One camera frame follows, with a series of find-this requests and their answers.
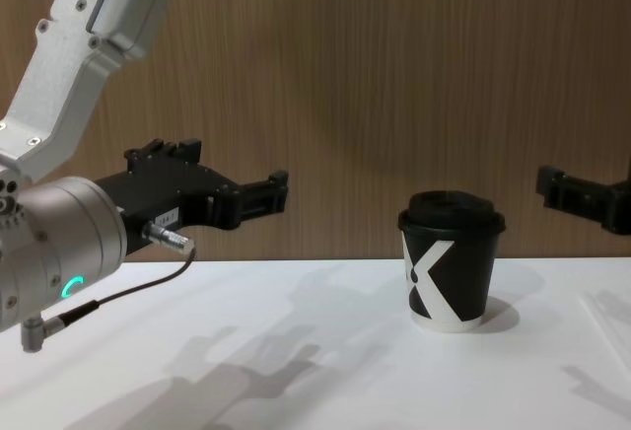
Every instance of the paper coffee cup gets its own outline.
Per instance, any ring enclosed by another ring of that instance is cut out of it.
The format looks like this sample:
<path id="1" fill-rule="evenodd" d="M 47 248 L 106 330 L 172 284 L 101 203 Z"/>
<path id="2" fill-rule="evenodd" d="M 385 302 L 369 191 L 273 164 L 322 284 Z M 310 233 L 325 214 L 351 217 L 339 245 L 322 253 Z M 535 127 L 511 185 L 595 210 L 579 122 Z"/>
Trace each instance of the paper coffee cup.
<path id="1" fill-rule="evenodd" d="M 504 217 L 461 191 L 428 191 L 398 217 L 412 318 L 437 331 L 482 323 Z"/>

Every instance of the black cable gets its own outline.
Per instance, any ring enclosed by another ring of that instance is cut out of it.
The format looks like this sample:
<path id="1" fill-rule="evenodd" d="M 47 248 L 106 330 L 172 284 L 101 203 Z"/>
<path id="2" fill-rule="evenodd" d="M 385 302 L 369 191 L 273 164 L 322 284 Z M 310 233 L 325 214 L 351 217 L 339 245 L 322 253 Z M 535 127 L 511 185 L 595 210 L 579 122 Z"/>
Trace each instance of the black cable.
<path id="1" fill-rule="evenodd" d="M 140 292 L 141 290 L 145 290 L 150 287 L 154 287 L 156 285 L 164 284 L 165 282 L 169 282 L 170 280 L 173 280 L 181 276 L 182 274 L 184 274 L 184 272 L 186 272 L 188 267 L 190 267 L 190 265 L 193 263 L 193 261 L 195 260 L 196 254 L 197 254 L 196 249 L 193 249 L 193 251 L 191 251 L 190 254 L 188 255 L 188 259 L 186 260 L 184 265 L 173 274 L 163 277 L 162 279 L 154 280 L 153 282 L 147 282 L 146 284 L 137 285 L 136 287 L 132 287 L 131 289 L 123 290 L 122 292 L 118 292 L 117 294 L 110 295 L 109 297 L 105 297 L 104 299 L 100 299 L 98 301 L 99 305 L 104 305 L 107 302 L 120 299 L 121 297 L 124 297 L 126 295 L 133 294 L 135 292 Z"/>
<path id="2" fill-rule="evenodd" d="M 150 287 L 154 287 L 156 285 L 164 284 L 165 282 L 169 282 L 182 274 L 190 267 L 190 265 L 195 261 L 195 256 L 197 255 L 197 251 L 193 249 L 188 255 L 188 259 L 184 263 L 184 265 L 179 268 L 173 274 L 170 274 L 162 279 L 154 280 L 152 282 L 147 282 L 146 284 L 137 285 L 136 287 L 132 287 L 127 290 L 123 290 L 116 294 L 110 295 L 109 297 L 105 297 L 100 300 L 92 300 L 87 302 L 79 307 L 76 307 L 66 313 L 60 314 L 59 318 L 63 321 L 65 326 L 69 326 L 70 324 L 76 322 L 77 320 L 82 319 L 83 317 L 91 314 L 94 310 L 98 309 L 101 305 L 104 305 L 112 300 L 120 299 L 121 297 L 125 297 L 126 295 L 133 294 L 135 292 L 140 292 L 141 290 L 148 289 Z"/>

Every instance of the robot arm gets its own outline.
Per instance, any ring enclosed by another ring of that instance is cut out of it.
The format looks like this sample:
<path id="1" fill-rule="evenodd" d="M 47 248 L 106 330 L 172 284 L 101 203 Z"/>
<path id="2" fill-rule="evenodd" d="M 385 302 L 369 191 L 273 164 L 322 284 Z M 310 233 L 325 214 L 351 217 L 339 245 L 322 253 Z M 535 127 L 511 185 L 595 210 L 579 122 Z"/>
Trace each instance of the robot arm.
<path id="1" fill-rule="evenodd" d="M 541 167 L 536 191 L 544 206 L 598 221 L 609 233 L 631 235 L 631 166 L 627 180 L 614 185 L 577 179 L 553 167 Z"/>
<path id="2" fill-rule="evenodd" d="M 238 185 L 199 165 L 194 139 L 129 150 L 127 169 L 107 179 L 25 188 L 73 155 L 108 76 L 147 53 L 168 1 L 55 0 L 37 24 L 35 54 L 0 121 L 0 331 L 21 323 L 26 351 L 98 304 L 47 322 L 42 310 L 112 274 L 128 254 L 157 244 L 189 263 L 194 242 L 180 228 L 230 230 L 284 210 L 286 173 Z"/>
<path id="3" fill-rule="evenodd" d="M 168 3 L 54 1 L 50 21 L 36 26 L 35 53 L 0 124 L 2 181 L 38 181 L 74 154 L 107 78 L 147 53 Z"/>

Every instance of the table surface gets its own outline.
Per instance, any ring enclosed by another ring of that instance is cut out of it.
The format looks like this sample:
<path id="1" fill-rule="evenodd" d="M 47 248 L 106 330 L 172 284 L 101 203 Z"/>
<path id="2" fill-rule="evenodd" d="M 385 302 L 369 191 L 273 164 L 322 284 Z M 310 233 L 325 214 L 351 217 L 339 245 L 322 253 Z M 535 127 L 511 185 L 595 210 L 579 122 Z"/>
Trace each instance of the table surface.
<path id="1" fill-rule="evenodd" d="M 174 268 L 125 264 L 45 315 Z M 402 260 L 200 262 L 0 356 L 11 430 L 628 430 L 631 259 L 498 260 L 467 334 L 412 322 Z"/>

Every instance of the wood panel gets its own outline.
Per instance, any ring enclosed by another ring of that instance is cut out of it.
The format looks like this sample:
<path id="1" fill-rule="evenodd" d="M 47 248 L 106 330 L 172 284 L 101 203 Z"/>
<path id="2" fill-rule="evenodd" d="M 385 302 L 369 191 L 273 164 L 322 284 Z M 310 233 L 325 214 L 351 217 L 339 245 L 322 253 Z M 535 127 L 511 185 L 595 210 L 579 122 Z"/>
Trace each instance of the wood panel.
<path id="1" fill-rule="evenodd" d="M 0 110 L 51 2 L 0 0 Z M 55 175 L 112 174 L 126 148 L 191 136 L 239 181 L 289 169 L 288 211 L 193 231 L 204 258 L 400 255 L 396 214 L 431 188 L 492 198 L 501 255 L 629 254 L 533 191 L 544 163 L 624 176 L 630 19 L 631 0 L 173 0 Z"/>

